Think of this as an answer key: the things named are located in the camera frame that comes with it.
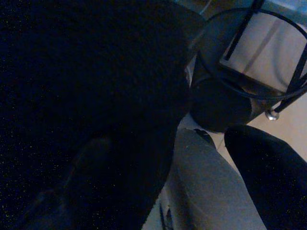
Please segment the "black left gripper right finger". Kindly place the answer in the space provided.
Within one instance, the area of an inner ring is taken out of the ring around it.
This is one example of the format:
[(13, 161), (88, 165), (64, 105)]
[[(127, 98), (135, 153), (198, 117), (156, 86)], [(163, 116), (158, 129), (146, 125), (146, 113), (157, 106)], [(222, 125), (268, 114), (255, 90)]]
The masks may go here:
[(225, 146), (269, 230), (307, 228), (307, 163), (285, 141), (251, 126), (232, 126)]

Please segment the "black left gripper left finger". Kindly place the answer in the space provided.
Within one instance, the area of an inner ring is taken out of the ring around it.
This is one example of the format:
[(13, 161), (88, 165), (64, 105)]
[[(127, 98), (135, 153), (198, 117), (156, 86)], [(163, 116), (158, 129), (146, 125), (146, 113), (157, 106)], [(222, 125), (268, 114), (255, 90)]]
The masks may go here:
[(108, 137), (87, 142), (55, 187), (41, 191), (14, 224), (16, 230), (79, 230), (94, 198), (93, 189), (111, 150)]

